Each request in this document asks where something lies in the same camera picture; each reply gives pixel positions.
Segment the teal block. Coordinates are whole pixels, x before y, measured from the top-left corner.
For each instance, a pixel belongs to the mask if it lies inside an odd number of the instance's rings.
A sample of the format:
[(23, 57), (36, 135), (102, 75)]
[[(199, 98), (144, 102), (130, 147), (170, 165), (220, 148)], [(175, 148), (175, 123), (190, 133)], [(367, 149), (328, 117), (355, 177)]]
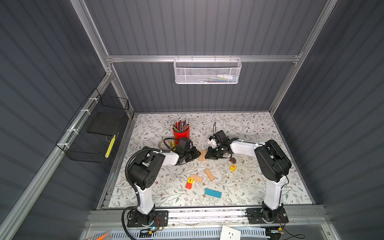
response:
[(218, 198), (218, 199), (220, 199), (222, 197), (221, 192), (215, 191), (212, 189), (208, 189), (208, 188), (205, 189), (205, 195), (210, 196), (210, 197), (214, 197), (214, 198)]

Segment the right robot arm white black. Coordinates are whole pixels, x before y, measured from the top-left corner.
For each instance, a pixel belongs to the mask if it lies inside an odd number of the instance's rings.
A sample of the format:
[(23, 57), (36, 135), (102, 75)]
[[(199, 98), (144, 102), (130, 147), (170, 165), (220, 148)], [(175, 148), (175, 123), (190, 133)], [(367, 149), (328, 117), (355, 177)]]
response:
[(278, 143), (269, 140), (263, 143), (253, 143), (230, 139), (224, 131), (219, 131), (209, 137), (210, 147), (206, 159), (223, 159), (225, 154), (242, 154), (256, 158), (266, 180), (266, 193), (262, 201), (260, 216), (267, 224), (288, 223), (288, 217), (282, 203), (282, 190), (289, 183), (288, 174), (292, 163)]

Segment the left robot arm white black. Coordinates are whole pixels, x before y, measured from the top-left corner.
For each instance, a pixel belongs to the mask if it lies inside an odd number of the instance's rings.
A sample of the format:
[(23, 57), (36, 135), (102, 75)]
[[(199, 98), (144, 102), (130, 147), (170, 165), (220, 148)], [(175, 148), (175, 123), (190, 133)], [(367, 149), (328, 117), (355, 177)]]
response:
[(201, 156), (189, 138), (164, 138), (165, 150), (143, 147), (135, 152), (125, 167), (125, 177), (137, 198), (135, 214), (139, 222), (150, 225), (155, 218), (152, 185), (164, 166), (181, 166)]

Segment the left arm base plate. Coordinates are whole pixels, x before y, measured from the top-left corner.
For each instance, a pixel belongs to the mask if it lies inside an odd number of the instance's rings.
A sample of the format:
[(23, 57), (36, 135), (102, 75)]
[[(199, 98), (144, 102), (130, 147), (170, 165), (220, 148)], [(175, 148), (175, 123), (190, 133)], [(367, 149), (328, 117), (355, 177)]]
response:
[(169, 211), (151, 211), (148, 215), (138, 210), (131, 210), (126, 217), (126, 226), (129, 228), (139, 227), (166, 227), (168, 225)]

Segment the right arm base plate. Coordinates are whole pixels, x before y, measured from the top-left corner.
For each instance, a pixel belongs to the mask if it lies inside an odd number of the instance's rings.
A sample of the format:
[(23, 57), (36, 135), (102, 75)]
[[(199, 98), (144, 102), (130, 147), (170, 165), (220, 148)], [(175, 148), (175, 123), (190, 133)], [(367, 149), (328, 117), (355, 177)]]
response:
[(289, 222), (288, 215), (283, 207), (276, 210), (268, 208), (248, 208), (245, 211), (250, 224), (287, 224)]

